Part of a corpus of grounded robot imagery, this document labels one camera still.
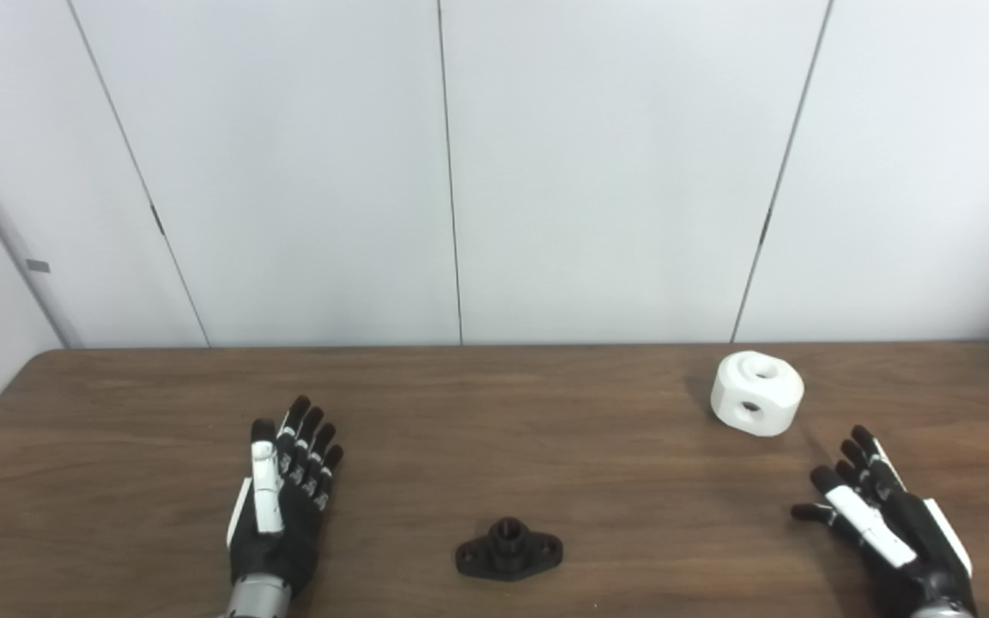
black robotic finger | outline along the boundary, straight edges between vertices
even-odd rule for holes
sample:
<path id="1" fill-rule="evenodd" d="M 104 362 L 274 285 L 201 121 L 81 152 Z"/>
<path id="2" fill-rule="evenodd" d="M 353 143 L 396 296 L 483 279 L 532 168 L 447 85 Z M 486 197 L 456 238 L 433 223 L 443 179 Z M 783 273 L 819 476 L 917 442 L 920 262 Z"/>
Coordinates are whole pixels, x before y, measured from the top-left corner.
<path id="1" fill-rule="evenodd" d="M 895 466 L 891 464 L 891 457 L 888 457 L 888 454 L 884 452 L 879 439 L 876 439 L 871 431 L 860 425 L 853 427 L 849 435 L 855 439 L 865 455 L 868 469 L 874 475 L 872 485 L 874 485 L 877 494 L 880 495 L 880 500 L 886 500 L 888 495 L 895 490 L 906 492 L 907 489 L 903 486 L 902 478 L 896 472 Z"/>
<path id="2" fill-rule="evenodd" d="M 852 439 L 843 439 L 841 441 L 841 454 L 845 455 L 849 463 L 852 463 L 852 466 L 857 469 L 857 472 L 868 469 L 868 458 L 865 457 L 864 451 Z"/>
<path id="3" fill-rule="evenodd" d="M 300 429 L 295 432 L 295 448 L 292 451 L 292 463 L 285 472 L 288 480 L 295 485 L 299 485 L 303 481 L 303 473 L 305 473 L 307 467 L 307 450 L 311 447 L 315 429 L 317 429 L 321 420 L 323 420 L 323 410 L 318 406 L 314 407 L 310 411 L 307 411 L 306 417 L 303 417 L 303 422 L 300 423 Z"/>
<path id="4" fill-rule="evenodd" d="M 342 455 L 344 454 L 345 451 L 342 450 L 340 445 L 334 445 L 331 446 L 329 451 L 326 451 L 321 465 L 317 467 L 314 462 L 309 462 L 307 473 L 305 474 L 305 482 L 301 485 L 303 492 L 307 496 L 311 497 L 315 495 L 315 489 L 319 488 L 323 477 L 334 476 L 334 470 L 337 469 L 338 463 L 342 461 Z"/>
<path id="5" fill-rule="evenodd" d="M 307 411 L 306 417 L 303 417 L 303 422 L 300 423 L 300 429 L 295 434 L 295 446 L 297 446 L 297 450 L 307 450 L 307 447 L 311 443 L 311 437 L 315 434 L 315 430 L 319 429 L 319 423 L 322 421 L 322 408 L 315 406 Z"/>
<path id="6" fill-rule="evenodd" d="M 298 396 L 286 412 L 285 420 L 282 421 L 282 430 L 277 435 L 277 467 L 282 474 L 288 472 L 289 465 L 292 463 L 295 453 L 295 435 L 300 430 L 303 419 L 307 415 L 307 408 L 310 407 L 311 402 L 306 396 Z"/>
<path id="7" fill-rule="evenodd" d="M 838 463 L 834 465 L 834 472 L 841 477 L 841 480 L 848 482 L 849 485 L 854 489 L 860 489 L 860 474 L 857 473 L 857 469 L 849 465 L 849 462 L 844 462 L 839 460 Z"/>
<path id="8" fill-rule="evenodd" d="M 311 445 L 307 447 L 306 451 L 298 451 L 302 457 L 298 458 L 292 465 L 292 469 L 289 471 L 289 480 L 295 485 L 300 485 L 307 479 L 307 474 L 317 473 L 319 466 L 323 465 L 323 451 L 326 450 L 326 446 L 330 444 L 331 439 L 334 439 L 334 434 L 337 430 L 334 429 L 332 423 L 326 423 L 315 433 L 315 437 L 311 439 Z"/>

mounting hole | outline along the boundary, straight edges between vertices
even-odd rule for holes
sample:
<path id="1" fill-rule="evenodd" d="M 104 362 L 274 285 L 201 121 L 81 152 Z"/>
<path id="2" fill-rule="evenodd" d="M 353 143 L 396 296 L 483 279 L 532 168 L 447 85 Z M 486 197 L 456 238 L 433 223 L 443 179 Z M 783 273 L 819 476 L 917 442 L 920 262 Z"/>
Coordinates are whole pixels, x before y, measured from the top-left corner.
<path id="1" fill-rule="evenodd" d="M 765 415 L 765 412 L 761 411 L 761 406 L 758 406 L 757 403 L 742 402 L 739 404 L 738 410 L 735 410 L 735 415 L 737 415 L 739 420 L 746 422 L 758 422 L 761 421 L 761 418 Z"/>
<path id="2" fill-rule="evenodd" d="M 521 536 L 521 523 L 517 519 L 503 519 L 498 523 L 498 536 L 503 540 L 517 541 Z"/>

white finger segment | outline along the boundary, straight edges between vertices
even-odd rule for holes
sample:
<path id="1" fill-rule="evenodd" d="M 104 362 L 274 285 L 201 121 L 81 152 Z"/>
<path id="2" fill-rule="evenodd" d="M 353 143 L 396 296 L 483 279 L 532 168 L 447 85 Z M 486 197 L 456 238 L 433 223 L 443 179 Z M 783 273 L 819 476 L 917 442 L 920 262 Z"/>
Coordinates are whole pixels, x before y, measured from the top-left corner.
<path id="1" fill-rule="evenodd" d="M 277 472 L 277 447 L 262 439 L 251 443 L 251 473 L 254 478 L 254 515 L 258 532 L 278 535 L 285 530 L 282 509 L 277 495 L 282 490 L 282 478 Z"/>
<path id="2" fill-rule="evenodd" d="M 857 529 L 866 543 L 871 545 L 894 568 L 918 559 L 917 553 L 888 528 L 864 500 L 857 497 L 848 485 L 840 485 L 825 494 L 834 509 Z"/>

table surface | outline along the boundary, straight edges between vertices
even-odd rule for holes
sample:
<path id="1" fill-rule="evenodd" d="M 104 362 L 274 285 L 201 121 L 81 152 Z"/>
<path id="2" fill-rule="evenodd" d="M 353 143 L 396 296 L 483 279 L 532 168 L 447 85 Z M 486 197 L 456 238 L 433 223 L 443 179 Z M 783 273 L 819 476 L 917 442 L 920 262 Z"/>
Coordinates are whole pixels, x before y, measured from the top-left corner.
<path id="1" fill-rule="evenodd" d="M 0 617 L 220 613 L 248 426 L 305 392 L 346 460 L 291 615 L 868 617 L 854 550 L 788 516 L 863 423 L 941 501 L 989 618 L 989 343 L 757 348 L 807 383 L 777 438 L 710 416 L 733 345 L 43 354 L 0 398 Z M 506 515 L 562 566 L 458 575 Z"/>

black fingertip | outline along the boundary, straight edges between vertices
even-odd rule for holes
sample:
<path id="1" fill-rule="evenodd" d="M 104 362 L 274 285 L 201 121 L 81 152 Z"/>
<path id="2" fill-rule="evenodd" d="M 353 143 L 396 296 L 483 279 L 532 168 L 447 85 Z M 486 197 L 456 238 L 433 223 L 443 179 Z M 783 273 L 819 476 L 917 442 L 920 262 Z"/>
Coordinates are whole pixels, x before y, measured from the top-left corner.
<path id="1" fill-rule="evenodd" d="M 323 457 L 323 467 L 327 470 L 334 470 L 338 466 L 338 462 L 342 461 L 342 455 L 345 451 L 342 450 L 340 445 L 331 446 L 329 451 L 326 451 L 326 457 Z"/>
<path id="2" fill-rule="evenodd" d="M 251 425 L 251 442 L 272 442 L 277 435 L 277 426 L 272 419 L 258 419 Z"/>
<path id="3" fill-rule="evenodd" d="M 307 411 L 306 417 L 303 417 L 303 425 L 300 426 L 297 439 L 303 439 L 305 442 L 311 442 L 311 437 L 315 434 L 315 429 L 317 429 L 322 420 L 323 410 L 319 406 L 315 406 L 311 410 Z"/>
<path id="4" fill-rule="evenodd" d="M 333 423 L 326 423 L 323 429 L 319 429 L 319 433 L 315 434 L 315 442 L 311 446 L 311 450 L 317 453 L 322 453 L 326 446 L 330 444 L 331 439 L 334 439 L 334 434 L 337 430 L 334 429 Z"/>
<path id="5" fill-rule="evenodd" d="M 819 489 L 820 492 L 827 494 L 845 485 L 845 481 L 842 481 L 841 477 L 834 470 L 828 466 L 821 465 L 811 471 L 811 484 L 816 486 L 816 489 Z"/>
<path id="6" fill-rule="evenodd" d="M 845 455 L 852 462 L 852 465 L 859 467 L 859 469 L 863 469 L 868 465 L 868 462 L 865 460 L 864 451 L 860 450 L 860 446 L 852 441 L 852 439 L 843 439 L 841 441 L 841 454 Z"/>
<path id="7" fill-rule="evenodd" d="M 865 451 L 876 450 L 875 435 L 872 435 L 872 432 L 868 431 L 863 426 L 858 425 L 853 427 L 852 431 L 849 432 L 849 435 L 852 435 L 852 438 L 855 439 L 857 443 L 859 443 L 860 447 L 862 447 Z"/>
<path id="8" fill-rule="evenodd" d="M 860 483 L 860 477 L 857 476 L 857 470 L 849 465 L 848 462 L 839 460 L 838 463 L 834 465 L 834 472 L 841 477 L 841 480 L 848 482 L 849 485 L 857 486 Z"/>
<path id="9" fill-rule="evenodd" d="M 311 407 L 311 399 L 307 399 L 307 395 L 298 396 L 295 402 L 292 402 L 289 406 L 289 413 L 291 415 L 305 415 L 307 414 L 307 408 Z"/>
<path id="10" fill-rule="evenodd" d="M 832 512 L 833 509 L 829 507 L 814 505 L 811 502 L 803 505 L 792 505 L 792 519 L 800 521 L 821 521 L 825 524 L 829 521 L 829 515 Z"/>

